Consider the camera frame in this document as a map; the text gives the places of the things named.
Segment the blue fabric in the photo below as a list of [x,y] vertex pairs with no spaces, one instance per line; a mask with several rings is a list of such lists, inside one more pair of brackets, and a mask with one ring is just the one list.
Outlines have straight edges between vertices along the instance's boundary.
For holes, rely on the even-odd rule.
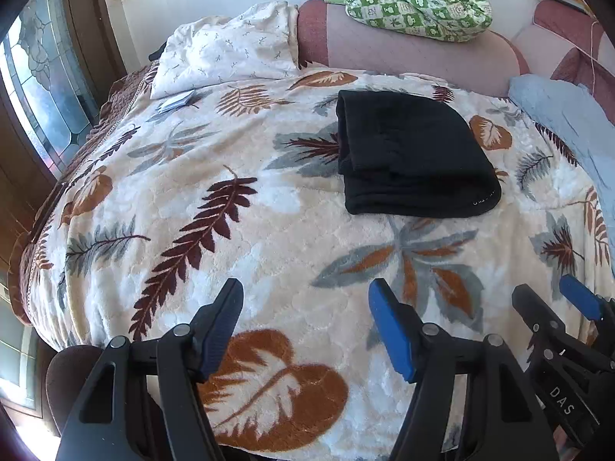
[[[584,85],[533,74],[510,80],[509,98],[561,138],[592,178],[615,251],[615,126]],[[615,261],[611,261],[615,275]]]

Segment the white pillow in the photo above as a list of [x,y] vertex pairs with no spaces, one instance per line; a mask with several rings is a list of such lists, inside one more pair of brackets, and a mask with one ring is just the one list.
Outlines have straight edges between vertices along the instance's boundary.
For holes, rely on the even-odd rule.
[[214,16],[178,27],[167,40],[152,99],[227,81],[299,74],[297,8],[259,3],[234,19]]

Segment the silver bolt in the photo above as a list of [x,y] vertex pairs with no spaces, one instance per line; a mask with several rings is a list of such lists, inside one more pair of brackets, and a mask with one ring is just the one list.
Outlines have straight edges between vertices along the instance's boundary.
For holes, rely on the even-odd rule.
[[427,324],[423,325],[422,331],[427,336],[435,336],[440,332],[440,328],[435,324],[428,322]]
[[109,341],[109,344],[112,348],[122,348],[124,346],[124,343],[126,343],[125,336],[116,336],[111,341]]
[[504,343],[504,340],[502,340],[502,337],[499,334],[488,335],[487,341],[489,341],[489,343],[494,347],[499,347],[502,343]]
[[190,332],[190,324],[177,324],[173,328],[173,334],[176,336],[185,336]]

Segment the blue rubber tip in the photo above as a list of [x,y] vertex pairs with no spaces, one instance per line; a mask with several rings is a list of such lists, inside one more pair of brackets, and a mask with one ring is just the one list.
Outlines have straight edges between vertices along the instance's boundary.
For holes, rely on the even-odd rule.
[[370,310],[376,322],[376,327],[384,346],[389,354],[393,369],[411,381],[416,371],[412,363],[411,344],[402,324],[396,316],[396,305],[399,304],[393,292],[386,286],[381,288],[379,280],[370,284]]
[[596,295],[570,274],[560,279],[560,292],[586,319],[599,321],[602,318],[600,301]]

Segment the bed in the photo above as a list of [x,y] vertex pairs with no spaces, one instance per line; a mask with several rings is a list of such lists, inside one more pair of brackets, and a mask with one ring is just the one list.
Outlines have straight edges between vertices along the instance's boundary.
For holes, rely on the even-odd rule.
[[[412,387],[374,329],[374,277],[423,320],[461,337],[496,332],[523,362],[530,333],[513,288],[530,285],[586,339],[589,324],[557,282],[573,274],[612,295],[610,250],[596,234],[594,185],[556,134],[503,96],[449,78],[308,61],[301,41],[322,29],[301,19],[299,53],[311,64],[298,77],[207,86],[160,116],[162,101],[150,99],[158,64],[136,74],[130,100],[41,212],[13,284],[25,316],[60,350],[159,337],[236,277],[244,310],[220,370],[199,386],[219,442],[288,460],[385,459]],[[336,172],[342,89],[453,107],[496,168],[499,204],[469,219],[349,215]],[[462,390],[445,449],[459,438]]]

